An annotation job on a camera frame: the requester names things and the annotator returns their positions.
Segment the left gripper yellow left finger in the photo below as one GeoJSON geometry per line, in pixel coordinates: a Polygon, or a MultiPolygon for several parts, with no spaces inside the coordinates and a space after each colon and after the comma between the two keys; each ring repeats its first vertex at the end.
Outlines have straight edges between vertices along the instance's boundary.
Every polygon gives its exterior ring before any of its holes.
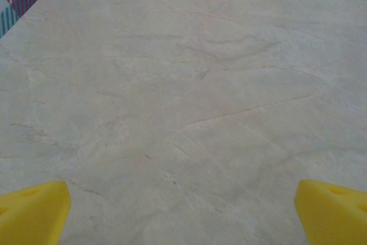
{"type": "Polygon", "coordinates": [[[57,244],[70,208],[64,181],[1,195],[1,244],[57,244]]]}

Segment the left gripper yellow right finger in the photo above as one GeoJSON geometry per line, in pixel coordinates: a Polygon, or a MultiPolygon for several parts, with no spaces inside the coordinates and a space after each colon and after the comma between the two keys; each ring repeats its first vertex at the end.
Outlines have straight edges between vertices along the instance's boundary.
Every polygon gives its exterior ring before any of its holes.
{"type": "Polygon", "coordinates": [[[302,180],[294,203],[310,244],[366,245],[366,192],[302,180]]]}

